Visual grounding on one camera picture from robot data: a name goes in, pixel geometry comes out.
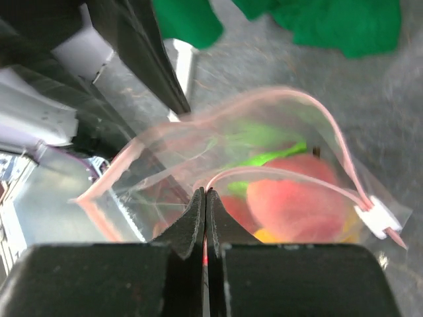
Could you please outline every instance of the white cord stopper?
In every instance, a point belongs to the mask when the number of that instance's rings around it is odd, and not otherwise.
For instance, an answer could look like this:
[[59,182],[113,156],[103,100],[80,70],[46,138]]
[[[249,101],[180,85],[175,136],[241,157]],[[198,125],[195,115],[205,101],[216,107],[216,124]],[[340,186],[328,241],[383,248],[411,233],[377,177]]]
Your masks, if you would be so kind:
[[369,211],[363,211],[358,206],[354,206],[354,209],[360,219],[376,237],[382,240],[385,239],[387,237],[385,233],[387,228],[391,228],[397,232],[403,229],[388,207],[375,196],[370,196],[370,200],[374,206]]

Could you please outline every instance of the plastic sheet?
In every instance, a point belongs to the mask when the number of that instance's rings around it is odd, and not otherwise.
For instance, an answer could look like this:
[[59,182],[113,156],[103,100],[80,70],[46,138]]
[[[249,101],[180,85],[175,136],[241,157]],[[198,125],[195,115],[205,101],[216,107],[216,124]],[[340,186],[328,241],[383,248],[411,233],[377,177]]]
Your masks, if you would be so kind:
[[[142,176],[139,166],[152,156],[166,169]],[[411,214],[351,156],[328,110],[284,87],[147,130],[76,202],[102,214],[103,195],[113,188],[127,206],[155,218],[154,238],[183,214],[184,195],[201,186],[219,192],[228,213],[263,242],[364,243],[371,221],[360,220],[362,211],[379,212],[373,233],[382,226],[380,238],[402,245],[399,232]],[[108,226],[101,231],[113,230]]]

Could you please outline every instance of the gray table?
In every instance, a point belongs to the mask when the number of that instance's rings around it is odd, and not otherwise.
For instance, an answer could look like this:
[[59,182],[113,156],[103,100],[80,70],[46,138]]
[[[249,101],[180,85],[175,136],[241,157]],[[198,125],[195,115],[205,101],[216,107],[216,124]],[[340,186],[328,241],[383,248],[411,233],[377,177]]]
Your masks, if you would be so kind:
[[[373,247],[404,316],[423,316],[423,2],[403,1],[398,52],[361,60],[294,46],[291,34],[269,17],[251,23],[229,0],[212,2],[226,33],[198,57],[194,111],[265,85],[300,88],[323,102],[352,152],[401,203],[414,209],[403,232],[408,252],[388,240]],[[169,55],[176,56],[172,48]],[[117,57],[97,86],[138,130],[166,119],[166,109]]]

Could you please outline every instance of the green fabric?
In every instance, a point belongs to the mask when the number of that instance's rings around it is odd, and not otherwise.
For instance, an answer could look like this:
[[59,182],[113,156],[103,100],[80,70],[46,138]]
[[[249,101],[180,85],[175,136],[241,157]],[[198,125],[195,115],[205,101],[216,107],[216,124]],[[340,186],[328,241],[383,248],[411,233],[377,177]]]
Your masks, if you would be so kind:
[[[386,53],[397,47],[400,0],[233,0],[249,20],[270,13],[293,32],[293,42],[338,48],[346,57]],[[153,0],[163,38],[199,50],[212,46],[223,26],[208,0]]]
[[[294,145],[293,147],[286,150],[276,151],[276,152],[267,152],[267,153],[256,155],[255,157],[252,157],[249,160],[246,160],[245,162],[238,164],[237,167],[263,166],[267,162],[270,162],[271,160],[274,160],[276,158],[278,159],[282,157],[289,157],[291,155],[304,153],[306,150],[307,150],[306,143],[298,143]],[[227,189],[231,192],[232,195],[245,197],[248,186],[249,186],[248,182],[244,182],[244,181],[233,182],[227,186]]]
[[338,48],[349,58],[394,50],[401,30],[399,0],[279,0],[275,21],[293,42]]
[[153,0],[153,6],[164,39],[176,38],[202,50],[223,33],[208,0]]

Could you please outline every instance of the drawstring bag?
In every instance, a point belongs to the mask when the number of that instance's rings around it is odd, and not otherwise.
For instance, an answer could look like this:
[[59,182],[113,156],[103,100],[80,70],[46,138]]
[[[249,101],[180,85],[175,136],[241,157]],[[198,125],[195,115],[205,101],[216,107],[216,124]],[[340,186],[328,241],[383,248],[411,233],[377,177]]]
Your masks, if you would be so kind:
[[[165,168],[139,172],[152,162]],[[105,216],[104,194],[112,190],[148,241],[184,213],[199,187],[216,190],[227,212],[263,243],[363,244],[372,234],[406,248],[400,233],[412,211],[350,154],[319,101],[286,87],[152,127],[75,201],[105,236],[121,241],[119,226]]]

